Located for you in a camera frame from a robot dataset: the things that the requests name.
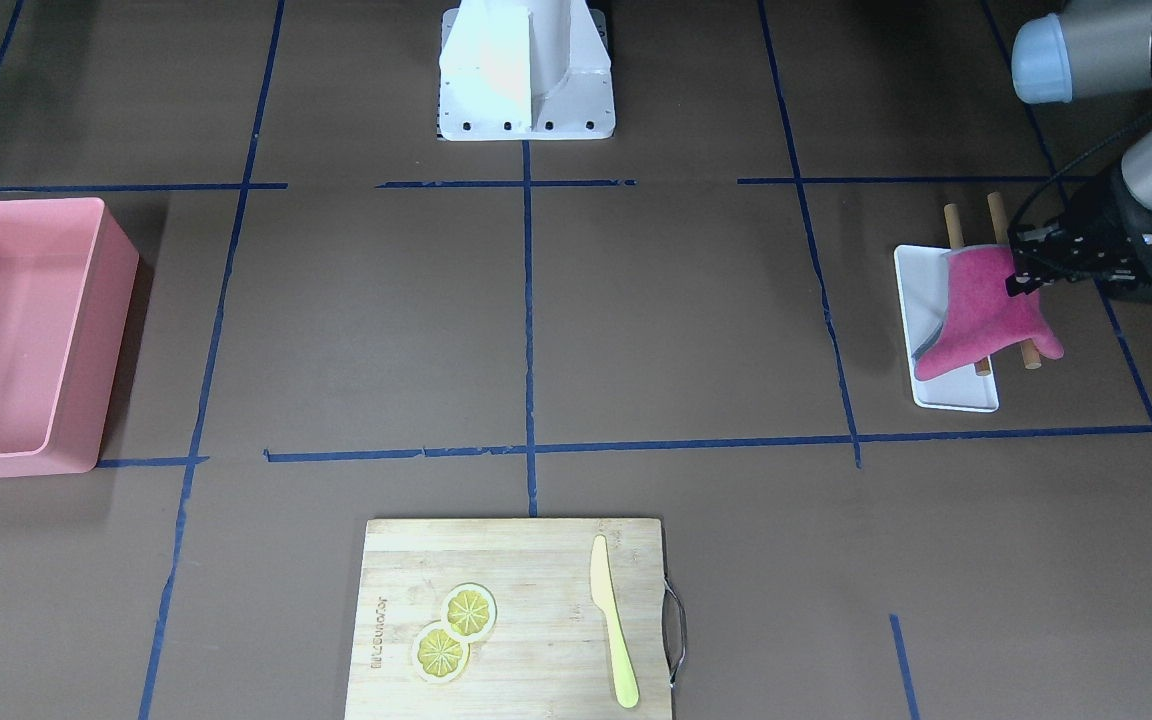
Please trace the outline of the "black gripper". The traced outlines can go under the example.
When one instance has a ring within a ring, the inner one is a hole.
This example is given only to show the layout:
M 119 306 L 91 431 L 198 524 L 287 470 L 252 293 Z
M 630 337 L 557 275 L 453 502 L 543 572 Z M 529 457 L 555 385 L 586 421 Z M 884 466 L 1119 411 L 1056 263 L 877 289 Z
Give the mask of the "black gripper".
M 1152 304 L 1152 210 L 1116 167 L 1079 188 L 1056 222 L 1011 222 L 1005 245 L 1014 265 L 1005 281 L 1010 300 L 1061 279 L 1091 279 L 1111 300 Z

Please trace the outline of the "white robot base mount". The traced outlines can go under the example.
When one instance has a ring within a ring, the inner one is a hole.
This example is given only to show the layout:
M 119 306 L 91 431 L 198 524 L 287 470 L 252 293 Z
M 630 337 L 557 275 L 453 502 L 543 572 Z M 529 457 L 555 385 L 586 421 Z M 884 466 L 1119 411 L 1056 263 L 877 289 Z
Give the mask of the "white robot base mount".
M 616 129 L 602 1 L 462 1 L 444 12 L 438 65 L 444 141 L 604 141 Z

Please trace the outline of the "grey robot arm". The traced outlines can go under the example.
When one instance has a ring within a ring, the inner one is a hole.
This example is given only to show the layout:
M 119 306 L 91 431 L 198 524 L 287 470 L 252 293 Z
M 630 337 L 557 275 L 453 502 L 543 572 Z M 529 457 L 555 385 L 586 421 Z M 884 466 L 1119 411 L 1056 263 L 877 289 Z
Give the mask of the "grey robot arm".
M 1029 20 L 1011 44 L 1011 88 L 1028 105 L 1152 88 L 1152 1 L 1069 1 Z M 1134 145 L 1079 187 L 1064 213 L 1007 228 L 1011 296 L 1094 281 L 1115 300 L 1152 304 L 1152 109 L 1106 138 Z

